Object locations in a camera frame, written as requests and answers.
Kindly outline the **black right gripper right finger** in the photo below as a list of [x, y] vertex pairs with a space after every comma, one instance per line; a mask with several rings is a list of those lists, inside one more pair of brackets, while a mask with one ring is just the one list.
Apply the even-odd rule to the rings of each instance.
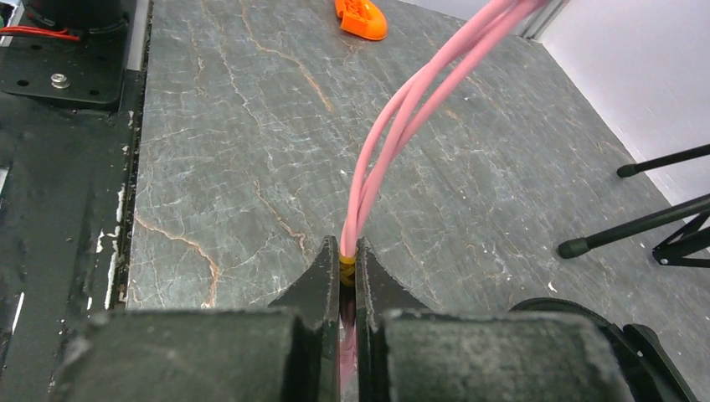
[[566, 312], [426, 308], [358, 241], [361, 401], [629, 401], [612, 348]]

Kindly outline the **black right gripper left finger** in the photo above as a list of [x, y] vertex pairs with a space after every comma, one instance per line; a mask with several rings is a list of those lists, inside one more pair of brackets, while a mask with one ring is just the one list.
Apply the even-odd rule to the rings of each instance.
[[267, 307], [92, 317], [68, 346], [52, 401], [337, 401], [338, 247]]

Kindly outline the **black headphones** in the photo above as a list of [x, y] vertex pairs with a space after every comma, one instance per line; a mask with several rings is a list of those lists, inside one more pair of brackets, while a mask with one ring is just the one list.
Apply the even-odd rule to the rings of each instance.
[[631, 323], [620, 327], [576, 302], [536, 297], [511, 307], [512, 312], [564, 312], [589, 319], [613, 348], [635, 401], [698, 402], [676, 365], [650, 327]]

